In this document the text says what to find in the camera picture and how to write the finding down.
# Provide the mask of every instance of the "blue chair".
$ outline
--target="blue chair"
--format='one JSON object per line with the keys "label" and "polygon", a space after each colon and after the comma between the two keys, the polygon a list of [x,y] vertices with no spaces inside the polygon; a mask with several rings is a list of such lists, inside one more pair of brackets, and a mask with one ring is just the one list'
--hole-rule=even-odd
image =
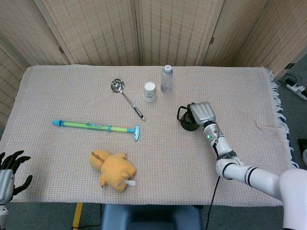
{"label": "blue chair", "polygon": [[195,206],[105,205],[101,230],[202,230]]}

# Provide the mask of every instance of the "plush toy tag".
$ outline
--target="plush toy tag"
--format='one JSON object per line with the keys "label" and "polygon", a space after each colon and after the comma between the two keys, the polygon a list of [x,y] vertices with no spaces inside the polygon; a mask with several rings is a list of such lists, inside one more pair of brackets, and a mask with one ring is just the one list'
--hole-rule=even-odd
{"label": "plush toy tag", "polygon": [[123,180],[122,182],[120,182],[120,183],[117,185],[117,187],[122,186],[124,183],[126,183],[127,185],[130,185],[130,186],[135,186],[135,181]]}

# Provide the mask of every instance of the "plastic bottle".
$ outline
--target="plastic bottle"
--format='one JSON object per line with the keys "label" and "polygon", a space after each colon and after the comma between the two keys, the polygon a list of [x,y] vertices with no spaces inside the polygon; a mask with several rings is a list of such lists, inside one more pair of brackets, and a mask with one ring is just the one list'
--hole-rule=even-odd
{"label": "plastic bottle", "polygon": [[166,65],[162,69],[161,74],[161,91],[170,92],[173,88],[173,69],[170,65]]}

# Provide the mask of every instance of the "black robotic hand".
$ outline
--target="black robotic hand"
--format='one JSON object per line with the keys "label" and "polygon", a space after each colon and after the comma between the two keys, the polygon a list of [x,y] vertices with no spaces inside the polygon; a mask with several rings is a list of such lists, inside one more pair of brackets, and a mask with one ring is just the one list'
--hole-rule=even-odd
{"label": "black robotic hand", "polygon": [[27,156],[19,157],[23,152],[23,150],[15,152],[13,155],[8,156],[3,162],[2,160],[5,152],[0,154],[0,205],[9,203],[13,196],[26,189],[32,181],[32,175],[30,175],[23,185],[15,188],[14,179],[17,169],[20,164],[30,159],[30,157]]}

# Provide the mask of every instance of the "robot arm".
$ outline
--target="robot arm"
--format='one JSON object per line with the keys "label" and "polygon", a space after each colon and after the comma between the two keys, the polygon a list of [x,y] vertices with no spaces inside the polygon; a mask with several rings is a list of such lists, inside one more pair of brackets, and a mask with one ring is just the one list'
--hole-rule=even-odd
{"label": "robot arm", "polygon": [[209,103],[192,103],[188,108],[193,116],[193,119],[189,120],[203,127],[204,134],[217,156],[217,174],[225,179],[238,180],[283,201],[284,229],[307,229],[307,171],[291,169],[277,176],[254,166],[245,166],[228,145]]}
{"label": "robot arm", "polygon": [[30,159],[27,156],[18,158],[23,152],[23,150],[15,152],[13,155],[8,156],[3,163],[2,159],[5,153],[0,154],[0,230],[5,229],[6,219],[9,213],[5,205],[13,199],[13,196],[26,189],[32,180],[32,176],[30,175],[23,185],[15,188],[14,179],[18,167]]}

